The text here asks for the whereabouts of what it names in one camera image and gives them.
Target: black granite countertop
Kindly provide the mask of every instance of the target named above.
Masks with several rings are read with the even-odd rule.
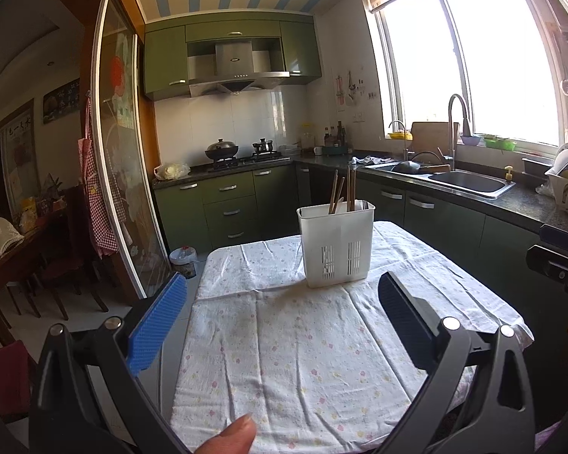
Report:
[[[370,152],[379,157],[387,157],[385,152]],[[364,157],[366,152],[356,152],[356,157]],[[302,163],[309,166],[317,166],[324,169],[346,169],[352,155],[337,155],[327,157],[322,156],[301,156],[294,155],[290,158],[274,160],[273,162],[260,162],[254,164],[245,164],[233,169],[224,171],[210,171],[209,166],[198,166],[192,168],[191,172],[178,180],[174,181],[158,181],[152,182],[153,189],[168,188],[170,186],[184,185],[192,182],[197,182],[203,179],[210,179],[212,177],[227,176],[229,174],[243,173],[245,171],[254,171],[257,169],[265,169],[276,167],[280,165],[287,165],[290,163]],[[431,196],[443,201],[465,206],[472,210],[476,210],[494,218],[501,219],[518,225],[518,227],[525,228],[531,232],[537,233],[540,226],[544,223],[553,225],[563,230],[568,230],[568,213],[558,210],[556,202],[553,198],[549,198],[538,194],[534,188],[529,188],[517,182],[513,188],[505,192],[499,198],[491,200],[477,195],[452,189],[447,186],[436,186],[433,183],[422,179],[413,179],[404,177],[401,178],[395,174],[373,171],[371,169],[364,169],[362,165],[355,165],[357,176],[360,179],[367,179],[373,182],[379,182],[379,177],[386,179],[386,184],[398,188],[409,189],[418,194]],[[459,168],[472,171],[470,165],[459,165]],[[501,177],[494,173],[489,174],[494,177]]]

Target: white tablecloth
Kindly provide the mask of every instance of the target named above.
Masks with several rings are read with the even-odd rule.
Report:
[[[523,347],[532,342],[511,306],[390,222],[374,223],[365,280],[321,289],[305,284],[300,236],[217,249],[189,318],[171,418],[177,435],[195,450],[250,412],[259,430],[253,453],[341,454],[379,445],[426,377],[379,303],[386,271],[440,317],[486,332],[506,323]]]

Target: faucet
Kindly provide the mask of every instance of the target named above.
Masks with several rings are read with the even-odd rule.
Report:
[[[400,123],[401,128],[404,131],[404,161],[406,161],[408,160],[408,149],[406,148],[406,126],[399,119],[394,119],[387,125],[387,129],[389,129],[389,127],[394,123]]]
[[[454,171],[454,158],[457,150],[456,149],[457,139],[456,135],[454,134],[454,124],[453,124],[453,103],[455,98],[458,98],[458,100],[461,102],[461,107],[463,109],[463,136],[465,137],[471,136],[470,121],[469,117],[467,116],[467,102],[465,102],[465,99],[463,98],[462,95],[453,93],[453,95],[451,95],[450,97],[450,100],[448,101],[448,129],[449,129],[449,140],[450,140],[449,150],[450,150],[450,155],[453,158],[452,164],[450,165],[451,171]]]

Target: cutting board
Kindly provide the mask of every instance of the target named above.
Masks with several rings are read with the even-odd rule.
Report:
[[[453,123],[455,138],[458,138],[459,124]],[[444,155],[451,155],[448,136],[448,123],[442,121],[418,121],[412,124],[412,151],[433,152],[437,154],[440,147]]]

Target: silver handle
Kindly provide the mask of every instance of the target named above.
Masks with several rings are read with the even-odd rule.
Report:
[[[433,203],[423,203],[422,201],[413,200],[412,198],[408,198],[408,201],[410,201],[410,204],[418,206],[419,208],[428,208],[430,210],[435,208]]]
[[[402,199],[401,194],[388,193],[387,191],[381,191],[381,196],[384,196],[385,198],[391,198],[392,200],[401,200]]]

